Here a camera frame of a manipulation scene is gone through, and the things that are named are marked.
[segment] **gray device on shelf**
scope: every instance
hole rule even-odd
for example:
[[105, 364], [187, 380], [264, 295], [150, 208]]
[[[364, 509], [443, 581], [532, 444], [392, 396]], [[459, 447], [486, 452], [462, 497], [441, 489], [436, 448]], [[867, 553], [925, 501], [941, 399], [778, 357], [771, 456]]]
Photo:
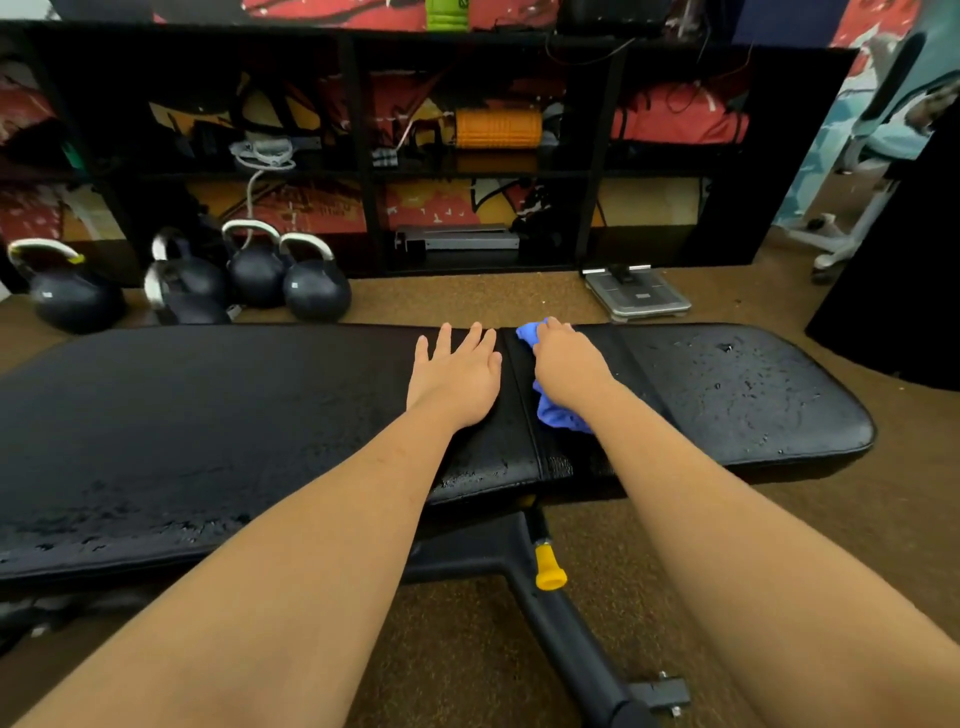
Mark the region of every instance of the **gray device on shelf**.
[[394, 244], [408, 254], [431, 251], [515, 251], [520, 238], [503, 225], [400, 226]]
[[649, 265], [613, 265], [587, 269], [583, 274], [587, 288], [609, 310], [612, 321], [679, 316], [690, 308], [690, 301]]

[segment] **green foam roller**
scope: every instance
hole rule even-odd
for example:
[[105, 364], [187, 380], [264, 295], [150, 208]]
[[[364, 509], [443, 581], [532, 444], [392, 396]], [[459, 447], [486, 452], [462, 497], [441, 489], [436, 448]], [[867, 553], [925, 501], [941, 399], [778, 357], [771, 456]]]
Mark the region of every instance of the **green foam roller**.
[[469, 0], [426, 0], [428, 31], [469, 31]]

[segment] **black leather bench pad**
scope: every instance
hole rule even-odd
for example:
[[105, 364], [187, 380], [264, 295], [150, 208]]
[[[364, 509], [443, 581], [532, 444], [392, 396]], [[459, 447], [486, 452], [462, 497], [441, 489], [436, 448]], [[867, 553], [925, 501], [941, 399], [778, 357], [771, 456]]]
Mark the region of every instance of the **black leather bench pad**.
[[[788, 479], [791, 458], [836, 469], [873, 441], [850, 393], [758, 329], [583, 330], [725, 465], [780, 465], [771, 477]], [[435, 329], [142, 328], [27, 362], [0, 379], [0, 582], [209, 552], [403, 410], [421, 333]], [[509, 329], [498, 348], [500, 398], [457, 436], [428, 503], [522, 488], [596, 497], [585, 481], [611, 474], [602, 450], [537, 422], [532, 354]]]

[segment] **left hand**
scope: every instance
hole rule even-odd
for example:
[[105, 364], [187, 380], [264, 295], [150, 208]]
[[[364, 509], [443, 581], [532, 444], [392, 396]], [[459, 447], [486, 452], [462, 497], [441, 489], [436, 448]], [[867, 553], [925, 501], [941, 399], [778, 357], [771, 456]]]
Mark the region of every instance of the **left hand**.
[[477, 322], [457, 351], [451, 353], [450, 324], [444, 324], [430, 358], [426, 336], [421, 336], [407, 390], [407, 411], [433, 407], [455, 430], [483, 420], [500, 393], [503, 356], [493, 350], [495, 343], [496, 331], [488, 328], [484, 335]]

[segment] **orange foam roller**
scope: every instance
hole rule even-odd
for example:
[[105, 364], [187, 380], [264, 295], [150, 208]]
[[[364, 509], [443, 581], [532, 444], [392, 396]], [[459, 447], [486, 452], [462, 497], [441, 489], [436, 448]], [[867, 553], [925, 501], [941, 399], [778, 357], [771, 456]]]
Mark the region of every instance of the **orange foam roller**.
[[461, 149], [534, 149], [542, 134], [537, 109], [457, 109]]

